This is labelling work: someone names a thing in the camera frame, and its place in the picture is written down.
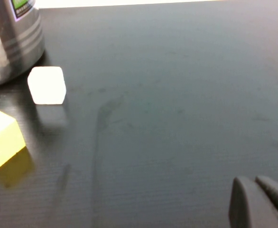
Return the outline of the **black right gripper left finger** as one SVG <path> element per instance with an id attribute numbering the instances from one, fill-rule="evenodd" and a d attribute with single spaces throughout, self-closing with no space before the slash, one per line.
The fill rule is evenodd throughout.
<path id="1" fill-rule="evenodd" d="M 255 180 L 235 177 L 229 221 L 231 228 L 278 228 L 278 210 Z"/>

